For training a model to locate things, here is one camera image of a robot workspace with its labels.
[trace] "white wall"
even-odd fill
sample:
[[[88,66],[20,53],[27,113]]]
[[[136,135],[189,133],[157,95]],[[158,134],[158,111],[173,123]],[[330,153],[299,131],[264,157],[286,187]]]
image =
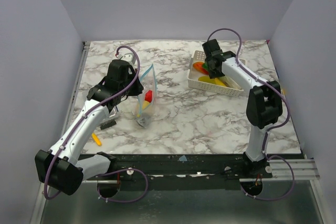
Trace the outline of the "white wall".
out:
[[[0,0],[0,223],[29,223],[36,152],[60,135],[82,43],[60,0]]]
[[[269,39],[292,0],[61,0],[84,40],[206,39],[220,27]],[[229,32],[219,39],[237,39]]]
[[[270,42],[303,150],[336,220],[336,0],[293,0]]]

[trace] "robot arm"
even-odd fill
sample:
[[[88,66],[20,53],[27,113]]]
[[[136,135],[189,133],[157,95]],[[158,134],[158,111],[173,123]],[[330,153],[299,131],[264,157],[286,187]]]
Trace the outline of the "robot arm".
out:
[[[216,39],[204,43],[203,49],[210,78],[221,78],[227,75],[249,95],[246,114],[251,123],[251,134],[245,155],[250,163],[262,162],[265,159],[263,150],[267,143],[266,131],[282,115],[281,98],[267,86],[251,78],[246,71],[253,72],[246,67],[244,71],[239,66],[242,63],[236,60],[236,55],[231,51],[223,52]],[[277,81],[268,84],[280,92],[280,85]]]
[[[48,152],[40,150],[36,154],[35,164],[41,182],[45,183],[47,180],[49,186],[72,195],[83,180],[104,174],[113,166],[115,158],[103,152],[80,161],[78,158],[90,135],[121,102],[121,98],[142,93],[143,86],[138,78],[130,89],[120,93],[135,78],[134,57],[126,56],[125,59],[113,60],[110,63],[107,75],[90,89],[84,107],[65,134]],[[112,96],[115,98],[105,104],[101,103]]]

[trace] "red object in bag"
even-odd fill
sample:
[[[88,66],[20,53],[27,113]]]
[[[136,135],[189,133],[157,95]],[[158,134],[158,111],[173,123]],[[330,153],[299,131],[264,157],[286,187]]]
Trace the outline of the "red object in bag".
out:
[[[153,99],[153,91],[150,90],[145,95],[145,101],[152,102]]]

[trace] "cable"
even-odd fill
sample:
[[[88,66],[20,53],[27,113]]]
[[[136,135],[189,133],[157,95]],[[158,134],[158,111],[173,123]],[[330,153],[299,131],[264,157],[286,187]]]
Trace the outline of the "cable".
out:
[[[121,48],[126,48],[128,50],[130,50],[136,60],[137,60],[137,63],[138,63],[138,71],[135,73],[135,76],[133,78],[133,80],[130,82],[130,84],[128,84],[123,90],[121,90],[120,92],[114,94],[113,96],[109,97],[109,98],[106,98],[105,100],[101,101],[100,103],[96,104],[95,106],[93,106],[91,109],[89,109],[80,119],[79,121],[74,125],[74,127],[71,129],[69,135],[65,138],[64,142],[62,143],[62,147],[65,147],[69,141],[69,139],[71,138],[71,136],[74,134],[74,132],[76,131],[76,129],[78,128],[78,126],[91,114],[91,112],[93,110],[95,110],[97,107],[101,106],[101,105],[104,105],[105,103],[111,101],[112,99],[114,99],[115,97],[121,95],[122,93],[124,93],[125,91],[127,91],[127,89],[129,89],[136,81],[136,79],[138,78],[139,76],[139,70],[140,70],[140,59],[139,59],[139,56],[138,54],[129,46],[119,46],[117,48],[117,53],[116,55],[119,54],[119,50]],[[62,147],[60,146],[60,149],[58,149],[58,151],[56,152],[56,154],[54,155],[53,159],[51,160],[50,162],[50,165],[47,169],[47,174],[46,174],[46,178],[45,178],[45,181],[44,181],[44,191],[43,191],[43,194],[44,194],[44,197],[46,199],[54,199],[57,195],[60,194],[60,191],[56,192],[54,195],[52,196],[49,196],[48,195],[48,182],[49,182],[49,178],[50,178],[50,173],[51,173],[51,170],[53,168],[53,165],[56,161],[56,159],[58,158],[59,154],[62,152],[63,149],[61,149]]]
[[[99,188],[97,188],[97,193],[99,194],[98,199],[102,198],[102,199],[106,200],[106,202],[110,201],[110,202],[117,202],[117,203],[133,203],[133,202],[136,202],[136,201],[142,199],[148,191],[148,179],[146,177],[146,174],[143,171],[135,169],[135,168],[128,168],[128,169],[117,170],[117,171],[111,172],[111,173],[100,174],[98,176],[105,177],[105,176],[110,176],[110,175],[113,175],[113,174],[116,174],[116,173],[126,172],[128,170],[133,170],[135,172],[141,173],[141,175],[145,178],[146,186],[145,186],[145,190],[144,190],[142,195],[140,195],[138,198],[131,199],[131,200],[117,200],[117,199],[111,199],[111,198],[104,198],[100,195]]]
[[[242,188],[242,190],[243,190],[243,192],[245,193],[246,196],[251,197],[251,198],[253,198],[253,199],[259,199],[259,200],[265,200],[265,201],[274,201],[274,200],[280,200],[280,199],[283,199],[283,198],[285,198],[286,196],[288,196],[288,195],[293,191],[293,188],[294,188],[294,185],[295,185],[294,171],[293,171],[292,167],[290,166],[290,164],[289,164],[284,158],[282,158],[282,157],[280,157],[280,156],[278,156],[278,155],[273,155],[273,156],[271,156],[271,157],[268,158],[268,157],[267,157],[267,153],[266,153],[266,144],[267,144],[267,138],[268,138],[268,134],[269,134],[269,131],[270,131],[270,130],[272,130],[272,129],[276,129],[276,128],[279,128],[279,127],[282,127],[282,126],[284,126],[286,123],[288,123],[288,121],[289,121],[289,119],[290,119],[290,109],[289,109],[289,104],[288,104],[286,98],[285,98],[285,97],[284,97],[278,90],[276,90],[274,87],[272,87],[272,86],[271,86],[270,84],[268,84],[267,82],[260,80],[260,79],[258,78],[258,76],[255,76],[253,73],[251,73],[249,70],[247,70],[247,69],[244,67],[244,65],[239,61],[239,57],[238,57],[238,56],[239,56],[239,53],[240,53],[240,50],[241,50],[241,45],[242,45],[243,42],[242,42],[242,38],[241,38],[241,36],[240,36],[240,34],[239,34],[238,32],[236,32],[236,31],[234,31],[233,29],[230,29],[230,28],[220,28],[220,29],[217,29],[217,30],[213,31],[213,32],[209,35],[207,41],[210,40],[211,36],[212,36],[214,33],[218,32],[218,31],[222,31],[222,30],[232,31],[232,32],[235,33],[235,34],[238,36],[238,38],[239,38],[239,46],[238,46],[237,53],[236,53],[236,63],[238,64],[238,66],[239,66],[244,72],[246,72],[251,78],[253,78],[255,81],[260,82],[261,84],[263,84],[263,85],[267,86],[268,88],[272,89],[272,91],[274,91],[274,93],[277,94],[277,95],[283,100],[283,102],[285,103],[286,108],[287,108],[287,117],[286,117],[286,119],[285,119],[282,123],[280,123],[280,124],[278,124],[278,125],[274,125],[274,126],[272,126],[272,127],[270,127],[270,128],[267,129],[267,131],[266,131],[266,133],[265,133],[264,140],[263,140],[262,152],[264,153],[266,160],[269,161],[269,160],[271,160],[271,159],[277,157],[277,158],[283,160],[283,161],[288,165],[288,167],[289,167],[289,169],[290,169],[290,171],[291,171],[291,173],[292,173],[292,185],[291,185],[291,188],[290,188],[284,195],[282,195],[281,197],[274,198],[274,199],[266,199],[266,198],[260,198],[260,197],[252,196],[252,195],[248,194],[247,192],[245,192],[245,190],[244,190],[243,188]]]

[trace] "metal frame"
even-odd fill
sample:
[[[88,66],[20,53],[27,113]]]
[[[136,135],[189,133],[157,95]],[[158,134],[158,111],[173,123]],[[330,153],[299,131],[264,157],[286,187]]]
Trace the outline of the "metal frame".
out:
[[[69,107],[68,107],[68,112],[67,112],[67,116],[62,128],[62,133],[61,135],[63,135],[68,127],[69,122],[71,121],[71,116],[73,113],[73,109],[74,109],[74,105],[75,105],[75,101],[77,98],[77,94],[78,94],[78,89],[79,89],[79,85],[80,85],[80,80],[83,74],[83,70],[84,70],[84,66],[85,66],[85,62],[86,62],[86,58],[89,52],[89,47],[90,47],[90,42],[85,42],[84,43],[84,48],[83,48],[83,53],[82,53],[82,57],[81,57],[81,62],[80,62],[80,66],[77,72],[77,76],[76,76],[76,82],[74,85],[74,89],[72,92],[72,96],[71,96],[71,100],[69,103]],[[322,193],[322,188],[319,182],[319,174],[316,168],[316,165],[314,163],[314,161],[312,159],[292,159],[289,160],[289,163],[293,166],[293,170],[295,172],[295,177],[296,179],[300,179],[300,180],[310,180],[311,182],[311,186],[312,186],[312,191],[313,194],[315,196],[316,202],[317,202],[317,207],[319,209],[319,212],[322,216],[322,220],[324,223],[329,224],[329,223],[333,223],[332,221],[332,215],[330,212],[330,209],[327,205],[326,199],[323,196]],[[273,173],[273,178],[263,178],[264,181],[267,180],[291,180],[291,174],[289,173],[289,169],[287,167],[287,165],[285,163],[283,163],[283,161],[280,160],[272,160],[269,162],[272,173]],[[206,174],[198,174],[196,173],[195,176],[198,176],[200,178],[203,179],[210,179],[210,176],[207,176]],[[151,180],[160,180],[162,179],[162,174],[152,174],[151,176]],[[251,179],[249,178],[241,178],[240,179],[241,182],[248,182],[251,181]],[[115,184],[117,183],[116,180],[114,179],[107,179],[107,180],[97,180],[97,179],[92,179],[92,180],[85,180],[83,181],[83,183],[100,183],[100,184]],[[42,218],[42,214],[43,214],[43,209],[46,203],[46,200],[43,196],[43,187],[44,185],[41,183],[40,184],[40,188],[38,191],[38,195],[37,195],[37,199],[35,202],[35,207],[33,210],[33,214],[30,220],[31,224],[36,224],[36,223],[40,223],[41,222],[41,218]]]

